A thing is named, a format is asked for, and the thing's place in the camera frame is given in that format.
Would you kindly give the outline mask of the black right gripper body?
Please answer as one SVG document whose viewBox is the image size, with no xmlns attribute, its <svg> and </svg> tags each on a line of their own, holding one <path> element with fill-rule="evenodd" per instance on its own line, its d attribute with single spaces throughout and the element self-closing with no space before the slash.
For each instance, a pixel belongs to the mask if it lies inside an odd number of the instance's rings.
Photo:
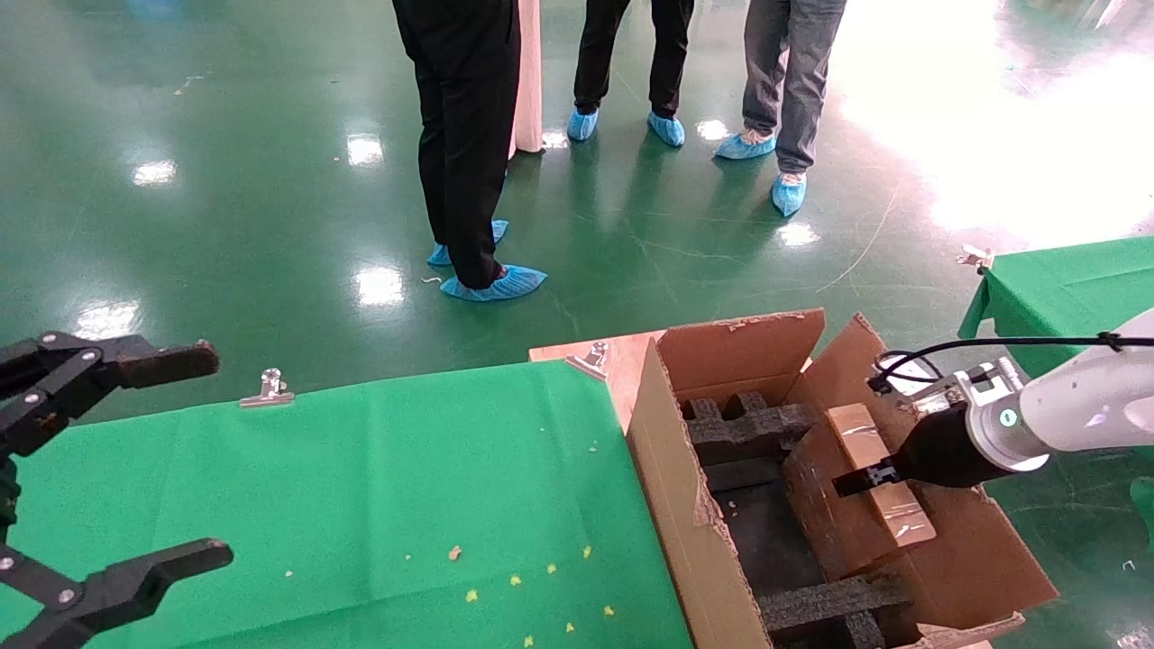
<svg viewBox="0 0 1154 649">
<path fill-rule="evenodd" d="M 967 424 L 969 405 L 953 404 L 923 416 L 892 456 L 902 480 L 941 488 L 973 488 L 994 479 L 994 465 L 973 443 Z"/>
</svg>

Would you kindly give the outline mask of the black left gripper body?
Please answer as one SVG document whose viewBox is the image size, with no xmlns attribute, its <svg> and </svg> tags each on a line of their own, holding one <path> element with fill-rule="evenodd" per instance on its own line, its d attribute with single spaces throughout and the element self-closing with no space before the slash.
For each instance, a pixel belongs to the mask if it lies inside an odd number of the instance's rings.
<svg viewBox="0 0 1154 649">
<path fill-rule="evenodd" d="M 18 468 L 9 456 L 1 456 L 0 473 L 0 543 L 7 543 L 12 525 L 18 521 L 18 498 L 22 494 L 18 484 Z"/>
</svg>

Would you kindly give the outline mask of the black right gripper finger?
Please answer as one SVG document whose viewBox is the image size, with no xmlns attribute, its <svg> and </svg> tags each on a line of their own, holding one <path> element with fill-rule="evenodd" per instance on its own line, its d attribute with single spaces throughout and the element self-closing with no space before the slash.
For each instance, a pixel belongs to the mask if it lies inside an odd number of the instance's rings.
<svg viewBox="0 0 1154 649">
<path fill-rule="evenodd" d="M 902 475 L 891 461 L 881 461 L 869 467 L 835 477 L 832 482 L 838 497 L 856 497 L 870 488 L 885 484 L 902 483 Z"/>
</svg>

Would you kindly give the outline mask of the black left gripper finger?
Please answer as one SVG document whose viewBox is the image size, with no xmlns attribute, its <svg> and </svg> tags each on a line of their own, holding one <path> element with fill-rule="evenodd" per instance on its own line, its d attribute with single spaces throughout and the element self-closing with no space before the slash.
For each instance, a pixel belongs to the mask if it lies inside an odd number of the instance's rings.
<svg viewBox="0 0 1154 649">
<path fill-rule="evenodd" d="M 226 542 L 198 539 L 126 562 L 108 564 L 84 580 L 72 580 L 47 564 L 5 544 L 1 580 L 42 612 L 3 640 L 5 648 L 82 648 L 107 631 L 155 616 L 168 588 L 234 562 Z"/>
<path fill-rule="evenodd" d="M 46 331 L 1 352 L 1 452 L 32 456 L 118 389 L 213 375 L 213 344 L 157 348 L 140 335 L 98 341 Z"/>
</svg>

